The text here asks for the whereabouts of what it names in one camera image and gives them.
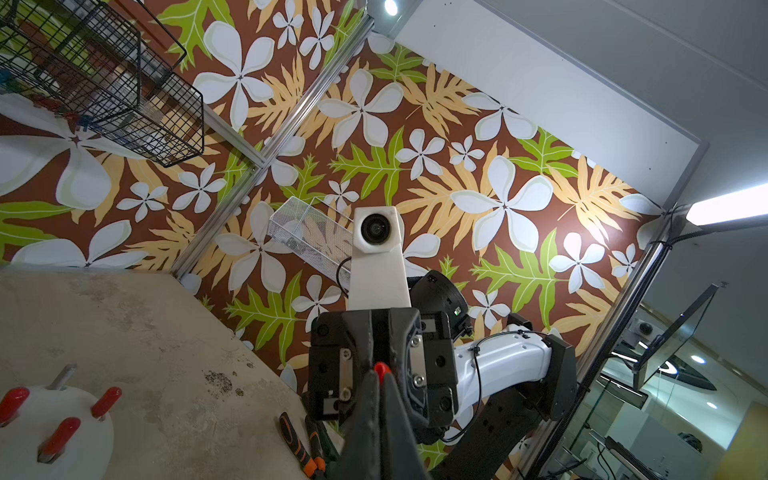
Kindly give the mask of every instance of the metal peg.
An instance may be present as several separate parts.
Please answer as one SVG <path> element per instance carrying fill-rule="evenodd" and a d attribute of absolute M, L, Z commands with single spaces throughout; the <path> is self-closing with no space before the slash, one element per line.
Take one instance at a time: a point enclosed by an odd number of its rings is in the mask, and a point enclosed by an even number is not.
<path fill-rule="evenodd" d="M 69 381 L 70 377 L 74 375 L 74 371 L 78 369 L 77 363 L 70 363 L 66 367 L 63 368 L 62 371 L 58 374 L 56 379 L 49 385 L 47 388 L 48 390 L 63 390 L 64 387 L 67 385 L 67 382 Z"/>

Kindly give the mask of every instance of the green leaf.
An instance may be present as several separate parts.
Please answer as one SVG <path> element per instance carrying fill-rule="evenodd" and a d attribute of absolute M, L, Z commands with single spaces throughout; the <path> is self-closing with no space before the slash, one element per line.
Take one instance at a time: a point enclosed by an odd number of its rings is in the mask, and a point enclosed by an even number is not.
<path fill-rule="evenodd" d="M 205 35 L 203 22 L 208 16 L 208 12 L 214 17 L 214 20 L 235 25 L 232 15 L 230 15 L 230 6 L 227 4 L 227 0 L 189 0 L 171 5 L 157 16 L 157 19 L 165 25 L 181 27 L 179 42 L 187 50 L 187 56 L 180 64 L 181 71 L 184 71 L 189 65 L 194 66 L 195 48 L 199 48 L 210 58 L 210 52 L 203 43 L 203 35 Z M 181 48 L 175 42 L 168 49 L 168 53 L 182 55 Z"/>
<path fill-rule="evenodd" d="M 394 55 L 390 53 L 377 54 L 382 63 L 389 67 L 389 70 L 386 68 L 374 68 L 369 70 L 369 73 L 375 77 L 383 78 L 384 80 L 399 81 L 402 76 L 405 75 L 415 83 L 427 81 L 427 77 L 423 73 L 411 70 L 411 68 L 421 66 L 424 58 L 419 57 L 418 55 L 408 56 L 410 53 L 413 52 L 406 47 L 397 44 Z"/>
<path fill-rule="evenodd" d="M 400 167 L 400 162 L 395 158 L 397 152 L 402 150 L 403 128 L 401 127 L 392 136 L 392 140 L 389 141 L 389 151 L 381 147 L 371 147 L 372 160 L 369 160 L 357 145 L 352 144 L 352 158 L 345 158 L 339 154 L 334 161 L 331 161 L 333 173 L 343 170 L 342 182 L 352 180 L 357 174 L 367 175 L 360 191 L 361 199 L 368 197 L 386 177 L 384 198 L 387 205 L 392 205 L 392 198 L 397 193 L 400 182 L 400 172 L 405 170 Z"/>
<path fill-rule="evenodd" d="M 336 54 L 339 48 L 341 48 L 343 43 L 352 33 L 352 30 L 357 26 L 358 23 L 360 23 L 360 19 L 365 14 L 365 12 L 361 9 L 358 10 L 357 13 L 350 18 L 349 16 L 352 14 L 352 10 L 355 6 L 354 4 L 354 0 L 349 0 L 346 5 L 344 5 L 344 9 L 341 12 L 341 17 L 339 18 L 339 23 L 333 26 L 336 29 L 336 31 L 333 33 L 333 46 L 326 53 L 326 60 L 323 62 L 323 66 L 328 65 L 331 62 L 333 56 Z"/>
<path fill-rule="evenodd" d="M 266 295 L 268 304 L 265 305 L 261 301 L 261 297 L 251 287 L 248 287 L 248 304 L 240 302 L 239 299 L 235 298 L 234 303 L 227 305 L 224 309 L 225 312 L 229 313 L 230 318 L 240 317 L 235 331 L 244 329 L 254 320 L 263 323 L 254 344 L 256 350 L 266 345 L 275 336 L 277 329 L 282 326 L 283 328 L 278 339 L 278 350 L 280 351 L 280 361 L 284 365 L 286 362 L 286 352 L 293 341 L 294 323 L 297 321 L 296 311 L 291 303 L 299 296 L 301 273 L 298 272 L 288 283 L 285 297 L 280 296 L 279 293 L 268 292 Z"/>
<path fill-rule="evenodd" d="M 56 236 L 45 233 L 34 227 L 6 223 L 6 220 L 37 220 L 65 214 L 72 209 L 64 205 L 53 205 L 47 202 L 11 202 L 0 204 L 0 258 L 5 252 L 5 245 L 24 247 L 42 240 L 51 240 Z"/>
<path fill-rule="evenodd" d="M 496 247 L 499 265 L 481 258 L 480 265 L 474 265 L 472 269 L 472 274 L 477 276 L 477 280 L 485 278 L 492 280 L 488 285 L 488 293 L 498 290 L 507 282 L 519 284 L 512 299 L 512 312 L 519 312 L 541 287 L 538 298 L 539 310 L 541 321 L 547 328 L 549 328 L 549 313 L 554 307 L 554 285 L 556 282 L 565 281 L 554 278 L 554 270 L 549 266 L 549 262 L 558 254 L 558 247 L 554 242 L 557 230 L 557 228 L 552 230 L 541 243 L 539 258 L 531 252 L 520 252 L 521 266 L 518 266 L 508 253 Z"/>
<path fill-rule="evenodd" d="M 310 192 L 310 188 L 315 187 L 325 177 L 322 175 L 312 175 L 312 171 L 317 167 L 318 162 L 315 162 L 315 156 L 310 154 L 304 157 L 304 166 L 298 168 L 299 171 L 299 186 L 294 187 L 280 187 L 285 194 L 286 198 L 296 197 L 304 200 L 309 205 L 314 205 L 318 202 L 322 202 L 325 194 L 320 192 Z"/>
<path fill-rule="evenodd" d="M 444 259 L 440 260 L 440 273 L 445 275 L 448 280 L 451 279 L 454 273 L 458 270 L 458 265 L 453 266 L 453 259 L 448 255 Z"/>
<path fill-rule="evenodd" d="M 552 144 L 557 141 L 557 138 L 544 130 L 538 129 L 540 135 L 538 141 L 533 140 L 519 140 L 518 142 L 523 148 L 534 158 L 528 157 L 513 157 L 509 160 L 518 165 L 523 170 L 531 170 L 540 174 L 549 173 L 549 167 L 553 167 L 559 171 L 563 177 L 578 177 L 578 172 L 571 165 L 558 162 L 566 157 L 570 157 L 574 149 L 570 147 L 552 147 Z"/>
<path fill-rule="evenodd" d="M 208 298 L 208 295 L 203 296 L 203 298 L 200 300 L 200 303 L 202 303 L 203 306 L 206 308 L 206 310 L 208 310 L 209 312 L 214 311 L 215 305 L 213 305 L 210 302 L 210 298 Z"/>
<path fill-rule="evenodd" d="M 432 470 L 434 467 L 439 465 L 439 463 L 442 462 L 442 460 L 448 454 L 445 452 L 445 443 L 443 443 L 442 440 L 438 440 L 432 445 L 425 445 L 420 443 L 416 446 L 416 448 L 419 450 L 419 458 L 422 460 L 422 462 L 426 463 L 426 461 L 429 460 L 427 470 Z"/>
<path fill-rule="evenodd" d="M 227 185 L 216 194 L 219 203 L 221 203 L 222 199 L 227 196 L 240 177 L 242 177 L 248 170 L 250 170 L 250 166 L 243 161 L 243 154 L 240 153 L 239 150 L 233 148 L 227 159 L 227 166 L 222 172 L 219 172 L 224 174 L 223 178 L 227 182 Z"/>

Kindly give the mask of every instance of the white flower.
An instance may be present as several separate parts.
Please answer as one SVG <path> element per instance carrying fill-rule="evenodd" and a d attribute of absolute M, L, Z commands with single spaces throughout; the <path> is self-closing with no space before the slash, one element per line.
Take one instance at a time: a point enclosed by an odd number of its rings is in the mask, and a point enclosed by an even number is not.
<path fill-rule="evenodd" d="M 362 117 L 362 132 L 368 144 L 372 147 L 383 147 L 386 144 L 389 130 L 380 118 L 374 117 L 372 114 L 385 114 L 399 107 L 402 101 L 402 86 L 392 82 L 382 88 L 371 100 L 371 103 L 366 104 L 372 85 L 373 75 L 360 68 L 349 79 L 349 89 L 352 91 L 356 105 L 348 104 L 337 98 L 323 100 L 318 104 L 318 108 L 324 115 L 331 118 L 343 117 L 333 127 L 332 148 L 339 148 L 344 145 L 344 142 L 357 128 L 357 124 L 360 123 L 360 117 Z"/>
<path fill-rule="evenodd" d="M 496 110 L 494 114 L 478 120 L 478 123 L 475 125 L 475 136 L 478 140 L 491 140 L 495 138 L 502 128 L 502 117 L 512 137 L 529 140 L 536 136 L 538 128 L 532 121 L 516 114 L 481 91 L 465 96 L 464 103 L 480 110 Z"/>
<path fill-rule="evenodd" d="M 64 118 L 35 107 L 31 100 L 19 94 L 0 95 L 0 114 L 28 127 L 57 135 L 0 137 L 0 197 L 27 183 L 54 157 L 69 150 L 67 167 L 56 186 L 56 201 L 67 207 L 93 210 L 107 198 L 112 181 L 88 150 L 143 159 L 141 155 L 104 137 L 92 138 L 96 135 L 94 131 L 72 133 Z"/>
<path fill-rule="evenodd" d="M 471 172 L 475 171 L 475 168 L 477 168 L 477 166 L 475 165 L 475 162 L 472 161 L 472 158 L 479 160 L 485 154 L 485 152 L 480 150 L 479 148 L 472 150 L 471 135 L 467 136 L 467 138 L 464 139 L 463 145 L 457 141 L 452 141 L 451 146 L 453 147 L 454 150 L 458 152 L 458 155 L 454 155 L 453 157 L 451 157 L 451 165 L 458 165 L 461 162 L 464 162 L 464 168 L 466 168 L 468 171 L 471 171 Z"/>
<path fill-rule="evenodd" d="M 272 140 L 272 137 L 267 137 L 264 141 L 264 145 L 266 146 L 270 140 Z M 280 151 L 277 152 L 277 155 L 281 157 L 297 157 L 304 151 L 304 144 L 305 140 L 302 137 L 295 135 L 289 138 L 288 141 L 280 147 Z M 270 172 L 272 172 L 272 179 L 281 187 L 293 185 L 293 183 L 296 182 L 296 179 L 299 178 L 299 171 L 293 165 L 277 160 L 277 158 L 270 164 Z M 261 183 L 264 182 L 264 178 L 266 178 L 266 175 L 261 174 L 256 185 L 261 185 Z"/>
<path fill-rule="evenodd" d="M 571 157 L 578 160 L 581 158 L 581 152 L 578 150 L 574 150 L 571 152 Z M 589 168 L 595 168 L 598 164 L 596 164 L 594 161 L 587 158 L 587 165 L 589 165 Z"/>
<path fill-rule="evenodd" d="M 340 214 L 343 214 L 344 210 L 346 209 L 346 202 L 344 200 L 349 200 L 350 203 L 353 203 L 360 199 L 360 196 L 357 194 L 357 192 L 344 191 L 349 186 L 349 180 L 342 182 L 341 185 L 333 180 L 329 180 L 328 185 L 331 187 L 331 190 L 333 190 L 333 193 L 335 194 L 327 194 L 323 199 L 323 203 L 329 207 L 332 207 Z"/>
<path fill-rule="evenodd" d="M 272 207 L 267 202 L 259 202 L 251 211 L 250 228 L 253 242 L 234 233 L 222 233 L 216 237 L 216 244 L 227 255 L 244 255 L 232 264 L 230 270 L 229 290 L 237 290 L 256 268 L 261 259 L 261 283 L 270 292 L 282 292 L 286 282 L 286 269 L 279 260 L 268 253 L 290 253 L 290 249 L 280 242 L 271 240 L 264 243 L 266 229 L 272 215 Z"/>
<path fill-rule="evenodd" d="M 634 259 L 634 254 L 636 253 L 634 243 L 627 245 L 626 255 L 618 250 L 613 250 L 611 253 L 614 254 L 614 258 L 621 263 L 621 265 L 615 266 L 611 271 L 611 275 L 616 278 L 621 278 L 624 275 L 632 273 L 632 270 L 637 266 L 637 260 Z"/>
<path fill-rule="evenodd" d="M 294 16 L 294 13 L 296 13 L 296 4 L 293 0 L 286 0 L 286 16 L 283 17 L 282 12 L 277 12 L 272 17 L 272 23 L 278 28 L 283 28 L 283 33 L 280 34 L 280 39 L 277 41 L 278 49 L 286 44 L 286 40 L 291 45 L 296 44 L 296 29 L 303 25 L 304 17 L 301 15 Z"/>
<path fill-rule="evenodd" d="M 304 38 L 301 46 L 299 46 L 299 52 L 305 57 L 310 54 L 313 48 L 315 49 L 310 59 L 310 70 L 314 70 L 317 68 L 317 65 L 320 65 L 320 57 L 323 55 L 323 50 L 328 51 L 333 46 L 333 35 L 326 35 L 333 20 L 333 13 L 330 12 L 323 18 L 323 14 L 320 13 L 317 7 L 312 9 L 312 28 L 315 29 L 315 35 L 317 36 Z"/>
<path fill-rule="evenodd" d="M 235 338 L 237 338 L 238 340 L 240 340 L 241 342 L 243 342 L 243 345 L 245 345 L 245 347 L 246 347 L 248 350 L 253 350 L 253 344 L 252 344 L 250 341 L 248 341 L 248 340 L 242 340 L 242 338 L 243 338 L 243 334 L 244 334 L 244 333 L 245 333 L 245 328 L 241 328 L 241 329 L 237 330 L 237 331 L 235 332 Z"/>
<path fill-rule="evenodd" d="M 116 253 L 99 258 L 119 247 L 131 235 L 131 222 L 120 220 L 101 228 L 88 245 L 88 258 L 71 240 L 55 238 L 22 247 L 11 263 L 50 266 L 92 266 L 94 268 L 128 268 L 147 256 L 144 251 Z"/>
<path fill-rule="evenodd" d="M 488 178 L 493 192 L 498 200 L 486 197 L 473 190 L 462 190 L 451 194 L 451 200 L 456 206 L 468 214 L 482 214 L 490 209 L 493 211 L 475 222 L 472 231 L 472 247 L 480 250 L 488 246 L 502 227 L 504 213 L 507 214 L 509 240 L 518 250 L 535 252 L 538 246 L 538 229 L 527 217 L 515 210 L 543 210 L 552 199 L 552 183 L 547 177 L 537 175 L 525 182 L 525 185 L 509 199 L 509 190 L 515 181 L 515 165 L 497 156 L 488 168 Z"/>
<path fill-rule="evenodd" d="M 584 275 L 584 279 L 587 283 L 594 288 L 605 288 L 603 279 L 600 278 L 594 270 L 584 266 L 585 263 L 596 263 L 603 260 L 605 255 L 605 247 L 593 243 L 587 247 L 587 251 L 584 252 L 584 256 L 581 256 L 581 235 L 575 232 L 570 232 L 565 236 L 563 241 L 563 247 L 565 252 L 571 257 L 565 255 L 555 255 L 552 260 L 549 261 L 549 266 L 555 272 L 564 272 L 569 268 L 573 268 L 571 271 L 571 278 L 568 280 L 568 292 L 575 293 L 576 290 L 581 288 L 581 276 Z"/>
<path fill-rule="evenodd" d="M 136 216 L 134 217 L 136 223 L 141 222 L 147 216 L 147 207 L 149 207 L 150 210 L 163 210 L 165 208 L 163 204 L 155 200 L 155 198 L 165 195 L 165 193 L 168 192 L 168 187 L 156 187 L 150 192 L 149 185 L 144 182 L 136 182 L 131 185 L 131 191 L 139 197 L 138 200 L 135 198 L 124 198 L 123 200 L 120 200 L 118 209 L 130 210 L 131 208 L 138 207 Z"/>
<path fill-rule="evenodd" d="M 402 252 L 406 264 L 406 276 L 425 276 L 429 270 L 411 263 L 408 258 L 433 258 L 440 250 L 440 237 L 431 233 L 422 233 Z"/>
<path fill-rule="evenodd" d="M 290 304 L 292 308 L 297 312 L 306 312 L 310 310 L 310 316 L 306 318 L 306 325 L 304 331 L 309 332 L 312 329 L 312 322 L 315 318 L 323 312 L 327 312 L 328 309 L 323 305 L 330 305 L 336 303 L 341 298 L 341 290 L 336 285 L 328 287 L 328 290 L 320 297 L 320 290 L 323 288 L 323 279 L 320 275 L 312 275 L 309 280 L 306 281 L 306 292 L 310 295 L 306 298 L 304 295 L 296 297 Z"/>
<path fill-rule="evenodd" d="M 442 67 L 440 65 L 437 65 L 434 61 L 429 60 L 427 58 L 422 60 L 422 66 L 429 68 L 430 65 L 435 66 L 435 71 L 438 73 L 442 73 Z"/>
<path fill-rule="evenodd" d="M 638 212 L 639 214 L 643 214 L 643 215 L 661 215 L 662 214 L 662 210 L 642 194 L 629 194 L 626 197 L 622 197 L 619 200 L 619 203 L 625 208 L 628 208 L 633 212 Z M 658 217 L 651 220 L 648 223 L 644 223 L 640 228 L 638 228 L 637 229 L 637 248 L 639 248 L 640 250 L 645 250 L 645 247 L 648 245 L 648 242 L 650 242 L 650 239 L 653 238 L 654 234 L 660 228 L 660 225 L 663 222 L 664 222 L 664 218 Z"/>
<path fill-rule="evenodd" d="M 411 167 L 411 180 L 415 180 L 421 176 L 424 171 L 424 166 L 427 167 L 427 171 L 430 174 L 442 175 L 442 167 L 440 167 L 436 161 L 427 157 L 427 155 L 436 154 L 442 150 L 445 146 L 445 140 L 440 137 L 434 137 L 429 141 L 427 148 L 424 148 L 424 130 L 416 128 L 411 132 L 409 141 L 414 150 L 403 148 L 401 151 L 397 152 L 395 158 L 404 164 L 410 162 L 414 158 L 416 159 Z"/>
<path fill-rule="evenodd" d="M 474 295 L 477 301 L 480 302 L 481 306 L 470 307 L 469 316 L 471 318 L 478 318 L 480 315 L 483 315 L 485 326 L 489 329 L 492 329 L 493 326 L 496 325 L 496 322 L 498 322 L 493 315 L 493 312 L 496 312 L 500 316 L 507 316 L 511 312 L 509 307 L 504 303 L 493 304 L 493 301 L 496 300 L 496 296 L 498 295 L 498 290 L 490 292 L 487 297 L 480 290 L 473 290 L 472 295 Z"/>
<path fill-rule="evenodd" d="M 200 289 L 200 285 L 203 282 L 203 278 L 196 273 L 185 273 L 179 283 L 192 295 L 197 295 L 197 291 Z"/>
<path fill-rule="evenodd" d="M 210 54 L 229 68 L 234 75 L 227 77 L 206 71 L 196 76 L 193 86 L 203 94 L 203 101 L 207 104 L 218 101 L 234 88 L 235 96 L 230 106 L 230 123 L 232 128 L 240 131 L 248 116 L 248 98 L 243 89 L 248 92 L 253 101 L 267 101 L 274 96 L 272 87 L 258 78 L 247 75 L 261 70 L 270 63 L 275 41 L 269 37 L 257 38 L 248 49 L 244 64 L 240 34 L 232 25 L 216 20 L 205 31 L 203 43 Z"/>
<path fill-rule="evenodd" d="M 210 182 L 210 184 L 208 183 L 210 181 L 211 175 L 214 174 L 215 167 L 215 164 L 210 164 L 206 167 L 205 170 L 200 172 L 199 182 L 197 181 L 195 174 L 192 172 L 180 173 L 179 181 L 189 188 L 193 188 L 194 190 L 179 196 L 176 201 L 174 201 L 174 204 L 171 208 L 174 210 L 183 210 L 189 207 L 189 205 L 192 203 L 192 200 L 197 197 L 197 202 L 195 202 L 194 205 L 194 213 L 203 213 L 210 205 L 210 195 L 208 195 L 208 193 L 215 194 L 217 191 L 221 190 L 227 185 L 227 181 L 223 178 L 217 178 L 216 180 Z"/>
<path fill-rule="evenodd" d="M 243 199 L 240 201 L 240 205 L 247 205 L 247 204 L 248 204 L 248 202 L 250 202 L 250 197 L 248 197 L 248 196 L 246 195 L 246 196 L 245 196 L 245 197 L 243 197 Z M 243 211 L 240 209 L 240 207 L 238 207 L 238 208 L 236 208 L 236 209 L 235 209 L 235 212 L 234 212 L 234 214 L 233 214 L 233 215 L 234 215 L 235 217 L 237 217 L 237 216 L 238 216 L 238 215 L 240 215 L 241 213 L 243 213 Z"/>
<path fill-rule="evenodd" d="M 280 373 L 280 379 L 283 380 L 283 382 L 288 385 L 288 388 L 294 392 L 299 391 L 298 380 L 296 380 L 296 372 L 293 371 L 293 367 L 291 365 L 286 365 L 286 368 L 283 369 L 283 371 Z"/>

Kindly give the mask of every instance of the metal frame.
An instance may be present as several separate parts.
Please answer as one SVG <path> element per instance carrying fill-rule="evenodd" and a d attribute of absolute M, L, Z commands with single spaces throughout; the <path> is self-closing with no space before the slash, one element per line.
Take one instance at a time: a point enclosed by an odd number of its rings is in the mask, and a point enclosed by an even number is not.
<path fill-rule="evenodd" d="M 214 241 L 214 237 L 234 215 L 234 211 L 240 206 L 240 201 L 264 178 L 272 163 L 277 159 L 280 148 L 299 130 L 301 124 L 333 84 L 333 79 L 341 74 L 342 68 L 352 59 L 353 53 L 366 40 L 372 29 L 373 17 L 364 15 L 342 47 L 336 51 L 331 62 L 320 72 L 320 75 L 310 85 L 299 103 L 296 104 L 296 107 L 288 114 L 280 128 L 272 136 L 272 140 L 261 152 L 251 147 L 229 124 L 206 106 L 206 122 L 242 152 L 253 164 L 253 168 L 246 172 L 232 188 L 232 191 L 216 205 L 214 212 L 170 268 L 170 273 L 173 276 L 180 280 L 182 276 L 194 268 L 203 252 Z"/>

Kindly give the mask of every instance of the red peg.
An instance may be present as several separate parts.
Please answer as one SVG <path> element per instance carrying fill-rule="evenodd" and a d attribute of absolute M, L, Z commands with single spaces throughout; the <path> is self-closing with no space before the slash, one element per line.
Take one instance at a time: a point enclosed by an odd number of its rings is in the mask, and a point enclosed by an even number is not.
<path fill-rule="evenodd" d="M 29 397 L 29 389 L 19 387 L 9 390 L 0 402 L 0 427 L 11 421 L 22 403 Z"/>
<path fill-rule="evenodd" d="M 72 438 L 74 433 L 79 428 L 80 419 L 76 417 L 69 417 L 68 419 L 64 419 L 64 421 L 58 425 L 58 428 L 54 434 L 45 441 L 45 444 L 43 444 L 43 448 L 40 449 L 40 453 L 38 455 L 38 462 L 52 462 L 55 459 L 55 456 L 58 453 L 61 453 L 61 450 L 64 449 L 64 446 L 67 445 L 69 439 Z"/>
<path fill-rule="evenodd" d="M 91 407 L 91 415 L 93 415 L 95 419 L 100 419 L 104 415 L 107 415 L 109 409 L 112 408 L 121 395 L 123 395 L 123 391 L 120 390 L 120 387 L 110 387 L 107 392 L 101 396 L 98 402 Z"/>
<path fill-rule="evenodd" d="M 379 375 L 379 384 L 384 383 L 384 375 L 386 373 L 392 373 L 392 370 L 384 362 L 378 362 L 373 366 L 373 370 Z"/>

